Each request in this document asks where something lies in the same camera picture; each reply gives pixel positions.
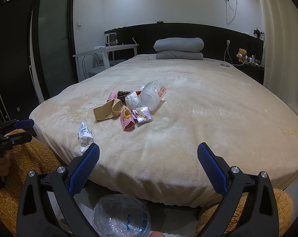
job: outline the curtain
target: curtain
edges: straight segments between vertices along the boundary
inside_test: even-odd
[[[291,0],[260,0],[265,21],[264,86],[298,116],[298,10]]]

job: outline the gray pillow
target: gray pillow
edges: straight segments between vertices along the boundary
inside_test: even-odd
[[[161,51],[156,54],[157,60],[172,60],[172,59],[183,59],[183,60],[196,60],[202,61],[203,54],[201,52],[181,52],[181,51]]]
[[[166,38],[155,42],[153,48],[156,52],[175,50],[184,52],[200,52],[204,48],[204,42],[200,38]]]

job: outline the human hand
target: human hand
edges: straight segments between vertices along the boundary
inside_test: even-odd
[[[6,151],[4,157],[0,158],[0,176],[7,176],[10,170],[10,153]]]
[[[149,237],[165,237],[161,232],[152,232]]]

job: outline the trash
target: trash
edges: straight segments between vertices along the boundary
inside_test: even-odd
[[[88,147],[94,142],[92,132],[84,122],[81,122],[77,135],[79,137],[80,143],[79,150],[80,152],[84,153],[88,149]]]
[[[135,108],[139,107],[137,92],[131,92],[129,95],[127,95],[125,97],[125,102],[130,110],[134,110]]]
[[[121,124],[124,131],[129,130],[135,126],[131,110],[127,107],[124,107],[121,113]]]
[[[107,98],[106,102],[109,102],[112,99],[117,99],[117,92],[111,92],[110,96]]]
[[[130,91],[118,91],[117,93],[117,99],[120,99],[121,101],[125,101],[125,97],[129,95]]]
[[[152,81],[145,85],[138,97],[141,107],[148,107],[153,110],[166,93],[166,88],[158,81]]]
[[[123,194],[110,194],[94,207],[93,224],[101,237],[148,237],[150,215],[141,201]]]
[[[136,108],[133,110],[134,120],[138,123],[145,123],[152,120],[148,107]]]
[[[95,107],[93,112],[96,120],[105,120],[119,116],[122,110],[122,101],[119,99],[112,99],[104,105]]]

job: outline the bed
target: bed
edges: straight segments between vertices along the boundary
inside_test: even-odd
[[[232,65],[204,59],[156,60],[138,55],[45,101],[30,115],[40,140],[64,162],[80,156],[85,122],[100,146],[90,179],[111,190],[166,205],[218,202],[197,159],[206,142],[244,173],[266,171],[274,188],[298,178],[298,117],[278,97]],[[96,121],[93,108],[112,91],[153,80],[167,93],[153,121],[124,132],[119,117]]]

